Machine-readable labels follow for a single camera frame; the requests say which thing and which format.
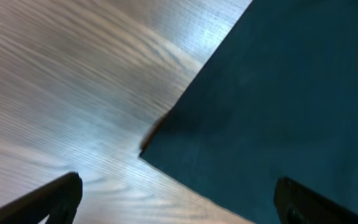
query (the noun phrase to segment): dark teal cloth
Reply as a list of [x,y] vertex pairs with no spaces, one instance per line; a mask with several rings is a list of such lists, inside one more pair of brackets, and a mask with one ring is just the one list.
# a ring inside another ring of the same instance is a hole
[[253,222],[282,176],[358,213],[358,1],[255,0],[142,158]]

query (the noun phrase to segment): wooden table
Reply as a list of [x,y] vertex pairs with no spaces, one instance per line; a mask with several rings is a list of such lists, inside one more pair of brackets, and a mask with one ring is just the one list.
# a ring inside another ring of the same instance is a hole
[[75,223],[248,223],[137,155],[249,1],[0,0],[0,206],[77,170]]

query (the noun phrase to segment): wood grain surface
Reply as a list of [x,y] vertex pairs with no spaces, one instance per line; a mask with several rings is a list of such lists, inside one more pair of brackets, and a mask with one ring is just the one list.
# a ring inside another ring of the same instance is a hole
[[138,158],[249,0],[0,0],[0,206],[69,170],[75,223],[248,223]]

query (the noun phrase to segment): dark green fabric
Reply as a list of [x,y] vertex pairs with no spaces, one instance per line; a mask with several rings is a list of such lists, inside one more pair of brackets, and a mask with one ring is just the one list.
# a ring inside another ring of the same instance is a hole
[[257,223],[282,176],[358,213],[358,1],[255,0],[142,158]]

